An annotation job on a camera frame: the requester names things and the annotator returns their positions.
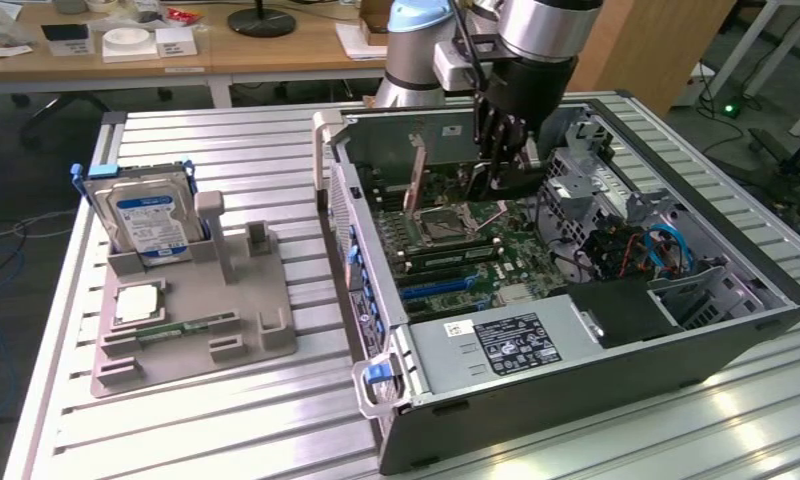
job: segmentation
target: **black lamp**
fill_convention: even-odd
[[[264,8],[264,0],[255,0],[255,8],[228,16],[228,26],[249,37],[280,37],[296,30],[296,19],[288,13]]]

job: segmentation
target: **motherboard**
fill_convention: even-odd
[[[567,284],[524,210],[499,200],[375,213],[412,322],[542,299]]]

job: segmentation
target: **gray floor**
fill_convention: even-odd
[[[728,56],[740,38],[742,31],[720,36],[714,42],[706,61],[719,66]],[[739,81],[750,72],[758,58],[770,48],[759,43],[750,52],[744,64],[739,67]],[[255,89],[237,88],[239,105],[283,103],[275,96],[275,85],[263,85]],[[373,88],[373,82],[353,82],[363,93]],[[287,102],[308,103],[315,101],[344,100],[337,83],[332,88],[325,83],[292,84]],[[719,100],[736,92],[736,84],[724,89]],[[153,89],[123,92],[104,92],[100,97],[116,110],[183,110],[209,108],[211,97],[205,88],[183,87],[173,89],[175,98],[161,102]],[[17,127],[29,117],[34,108],[44,105],[50,95],[33,95],[33,104],[18,109],[8,96],[0,96],[0,220],[28,218],[48,211],[75,208],[79,195],[68,181],[68,169],[72,163],[87,163],[92,154],[97,134],[99,113],[84,104],[72,105],[41,128],[42,147],[37,152],[24,150],[17,144]],[[800,60],[790,57],[780,71],[770,80],[760,95],[762,112],[746,111],[735,122],[742,129],[760,127],[775,133],[780,141],[794,148],[800,140],[791,137],[786,130],[800,115]],[[704,147],[715,141],[734,135],[731,128],[700,117],[691,109],[674,110],[667,121],[695,146]],[[712,150],[718,158],[740,165],[754,165],[759,157],[747,150],[747,139],[740,139]],[[36,224],[30,233],[57,231],[71,225],[71,217]],[[12,247],[17,238],[5,238],[0,245]],[[12,363],[17,369],[18,395],[10,407],[0,416],[0,476],[5,466],[10,441],[16,428],[25,385],[32,374],[38,339],[49,311],[56,279],[61,267],[68,236],[49,239],[30,239],[24,247],[25,267],[12,284],[0,291],[0,325],[8,337]],[[0,356],[0,402],[8,389],[5,361]]]

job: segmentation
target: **paper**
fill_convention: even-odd
[[[336,23],[335,31],[349,58],[353,60],[383,60],[385,58],[388,47],[368,45],[359,25]]]
[[[12,17],[12,20],[17,20],[17,16],[21,13],[21,6],[12,3],[0,2],[0,9]]]
[[[0,48],[0,57],[13,57],[14,55],[29,52],[32,52],[32,48],[29,48],[26,45],[20,47]]]

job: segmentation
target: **aluminum extrusion table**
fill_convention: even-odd
[[[800,238],[660,120],[598,98],[800,282]],[[105,399],[89,393],[107,236],[85,203],[6,470],[18,478],[379,478],[313,203],[311,117],[357,104],[137,113],[101,128],[95,163],[181,160],[220,189],[224,227],[279,232],[299,352]],[[646,191],[652,172],[614,144]],[[395,478],[800,478],[800,324],[703,384]]]

